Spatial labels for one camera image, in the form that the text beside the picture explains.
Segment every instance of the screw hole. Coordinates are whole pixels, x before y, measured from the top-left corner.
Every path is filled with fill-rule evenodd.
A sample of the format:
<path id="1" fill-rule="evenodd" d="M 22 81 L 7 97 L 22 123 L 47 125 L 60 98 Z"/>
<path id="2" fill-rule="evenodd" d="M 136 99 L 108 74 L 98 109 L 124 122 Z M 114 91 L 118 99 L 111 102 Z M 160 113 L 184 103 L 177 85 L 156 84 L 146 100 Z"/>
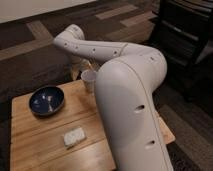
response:
<path id="1" fill-rule="evenodd" d="M 140 113 L 144 108 L 145 108 L 144 105 L 140 105 L 140 106 L 136 107 L 135 108 L 135 113 Z"/>
<path id="2" fill-rule="evenodd" d="M 150 149 L 150 148 L 152 148 L 153 146 L 155 145 L 155 140 L 152 140 L 152 141 L 150 141 L 150 142 L 148 142 L 147 143 L 147 145 L 146 145 L 146 149 Z"/>
<path id="3" fill-rule="evenodd" d="M 150 57 L 151 60 L 155 61 L 155 59 L 153 57 Z"/>

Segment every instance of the dark carpet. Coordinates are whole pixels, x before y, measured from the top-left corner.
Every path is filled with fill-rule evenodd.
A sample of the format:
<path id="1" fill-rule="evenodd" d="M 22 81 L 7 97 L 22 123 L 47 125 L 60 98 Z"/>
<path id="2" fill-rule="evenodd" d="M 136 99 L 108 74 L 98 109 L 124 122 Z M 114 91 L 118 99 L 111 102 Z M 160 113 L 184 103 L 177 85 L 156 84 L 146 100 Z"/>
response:
<path id="1" fill-rule="evenodd" d="M 120 23 L 121 20 L 152 9 L 153 3 L 156 10 L 157 2 L 156 0 L 103 0 L 0 26 L 0 50 L 33 40 L 34 37 L 23 23 L 34 20 L 41 21 L 53 36 L 68 25 L 77 23 L 85 31 L 87 39 L 107 40 L 107 34 L 117 31 L 120 34 L 126 29 Z M 94 16 L 130 3 L 138 9 L 104 20 Z M 1 36 L 6 32 L 11 34 L 6 37 L 7 39 Z M 205 68 L 207 64 L 209 62 L 202 64 L 202 67 Z M 47 84 L 57 85 L 71 81 L 70 67 L 68 56 L 53 45 L 0 61 L 0 171 L 9 170 L 11 99 Z M 201 75 L 213 75 L 211 73 L 213 72 L 209 70 L 202 71 Z M 208 103 L 208 109 L 212 111 L 210 103 L 212 98 L 200 98 L 205 98 L 205 93 L 200 90 L 206 91 L 207 88 L 197 87 L 199 88 L 194 88 L 194 92 L 199 91 L 197 96 L 199 98 L 195 104 L 185 102 L 180 93 L 172 89 L 167 82 L 156 91 L 154 96 L 157 110 L 176 136 L 176 141 L 167 146 L 175 171 L 213 170 L 213 119 L 206 113 L 209 110 L 204 112 L 201 109 L 201 107 L 205 109 L 205 105 L 200 103 L 204 104 L 206 101 L 205 104 Z"/>

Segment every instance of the wooden tabletop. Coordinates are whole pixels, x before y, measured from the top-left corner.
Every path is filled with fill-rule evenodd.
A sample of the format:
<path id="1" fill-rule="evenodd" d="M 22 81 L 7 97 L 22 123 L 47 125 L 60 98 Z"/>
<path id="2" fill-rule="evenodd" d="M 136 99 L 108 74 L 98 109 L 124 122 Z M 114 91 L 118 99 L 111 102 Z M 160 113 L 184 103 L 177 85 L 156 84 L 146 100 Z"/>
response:
<path id="1" fill-rule="evenodd" d="M 82 81 L 59 86 L 65 94 L 64 107 L 46 119 L 34 117 L 28 102 L 31 94 L 17 97 L 12 103 L 12 171 L 105 171 L 115 168 L 93 94 L 85 91 Z M 158 116 L 166 144 L 174 135 Z M 82 127 L 87 139 L 67 150 L 63 134 Z"/>

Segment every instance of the floor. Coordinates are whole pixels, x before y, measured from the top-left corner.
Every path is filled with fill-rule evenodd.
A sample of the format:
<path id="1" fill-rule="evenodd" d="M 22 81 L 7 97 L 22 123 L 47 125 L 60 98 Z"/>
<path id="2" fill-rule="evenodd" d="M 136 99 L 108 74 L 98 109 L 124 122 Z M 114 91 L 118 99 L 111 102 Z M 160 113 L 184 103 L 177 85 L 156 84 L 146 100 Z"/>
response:
<path id="1" fill-rule="evenodd" d="M 52 45 L 53 38 L 75 23 L 86 39 L 145 42 L 157 11 L 156 0 L 102 0 L 0 25 L 0 170 L 9 168 L 11 99 L 47 84 L 72 81 L 69 56 Z M 167 82 L 154 99 L 177 138 L 168 146 L 175 170 L 211 171 L 213 118 L 185 102 Z"/>

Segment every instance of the white sponge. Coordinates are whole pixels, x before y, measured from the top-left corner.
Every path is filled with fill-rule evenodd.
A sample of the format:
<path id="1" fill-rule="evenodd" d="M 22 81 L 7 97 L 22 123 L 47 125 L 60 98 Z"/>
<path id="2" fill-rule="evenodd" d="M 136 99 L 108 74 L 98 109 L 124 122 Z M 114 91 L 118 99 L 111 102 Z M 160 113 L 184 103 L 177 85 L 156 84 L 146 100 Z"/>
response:
<path id="1" fill-rule="evenodd" d="M 75 128 L 64 134 L 64 144 L 67 148 L 73 147 L 84 139 L 86 139 L 86 135 L 81 127 Z"/>

